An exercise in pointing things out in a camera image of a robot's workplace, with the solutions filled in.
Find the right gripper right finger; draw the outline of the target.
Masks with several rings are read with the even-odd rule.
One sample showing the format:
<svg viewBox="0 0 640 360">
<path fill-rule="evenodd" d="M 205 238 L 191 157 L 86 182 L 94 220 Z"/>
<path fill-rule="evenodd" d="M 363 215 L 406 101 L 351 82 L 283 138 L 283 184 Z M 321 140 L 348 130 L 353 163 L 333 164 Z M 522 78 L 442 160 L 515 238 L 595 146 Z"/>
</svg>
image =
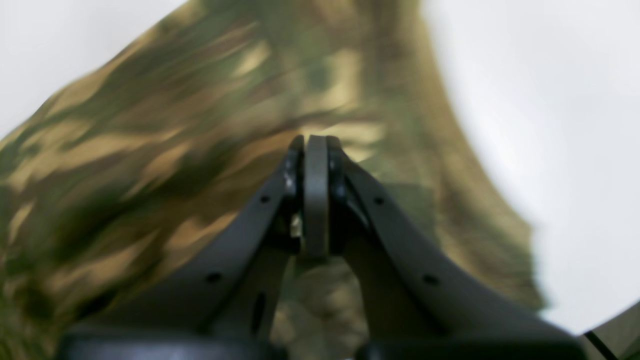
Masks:
<svg viewBox="0 0 640 360">
<path fill-rule="evenodd" d="M 356 274 L 370 340 L 357 360 L 583 360 L 571 335 L 472 278 L 334 136 L 315 137 L 315 257 Z"/>
</svg>

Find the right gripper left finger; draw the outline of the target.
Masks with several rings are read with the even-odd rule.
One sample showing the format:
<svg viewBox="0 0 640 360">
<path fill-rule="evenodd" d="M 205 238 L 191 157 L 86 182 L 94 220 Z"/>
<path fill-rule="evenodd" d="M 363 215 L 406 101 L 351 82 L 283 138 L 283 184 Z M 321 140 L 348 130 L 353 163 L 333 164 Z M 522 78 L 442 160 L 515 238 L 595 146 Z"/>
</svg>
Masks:
<svg viewBox="0 0 640 360">
<path fill-rule="evenodd" d="M 286 360 L 269 336 L 282 275 L 299 246 L 304 137 L 231 224 L 187 264 L 74 325 L 57 360 Z"/>
</svg>

